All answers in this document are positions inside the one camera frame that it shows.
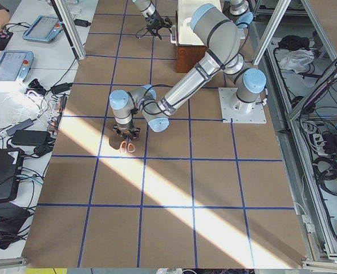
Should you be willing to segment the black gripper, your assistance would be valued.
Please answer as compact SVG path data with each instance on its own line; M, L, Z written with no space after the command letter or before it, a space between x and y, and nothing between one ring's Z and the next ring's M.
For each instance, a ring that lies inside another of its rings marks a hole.
M158 39L162 39L162 36L159 34L159 30L161 28L167 29L170 33L172 33L173 23L169 17L162 18L147 18L147 29L148 31L153 31L155 37Z
M137 128L134 124L117 124L116 134L123 138L137 138Z

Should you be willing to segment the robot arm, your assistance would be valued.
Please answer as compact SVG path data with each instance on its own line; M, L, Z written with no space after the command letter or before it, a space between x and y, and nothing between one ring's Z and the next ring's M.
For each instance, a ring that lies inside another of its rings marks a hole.
M135 37L140 39L150 33L153 37L158 37L162 40L162 36L159 34L160 29L168 29L172 33L173 23L169 17L162 17L156 10L153 2L150 0L132 0L137 8L142 13L146 26L138 30Z
M152 85L140 86L131 92L115 90L109 96L109 105L115 118L113 130L118 136L135 139L140 129L133 123L133 115L140 111L154 132L169 126L173 115L216 73L222 71L235 84L237 91L230 98L235 112L245 113L255 105L265 89L264 73L249 67L240 54L240 30L215 5L205 3L195 10L190 28L207 47L204 57L176 83L161 99Z

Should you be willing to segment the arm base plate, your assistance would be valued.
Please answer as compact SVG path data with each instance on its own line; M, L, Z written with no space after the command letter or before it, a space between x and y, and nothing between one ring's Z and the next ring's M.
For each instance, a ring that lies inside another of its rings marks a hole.
M224 123L266 124L260 95L257 95L255 102L244 103L237 98L237 88L220 87L218 94Z

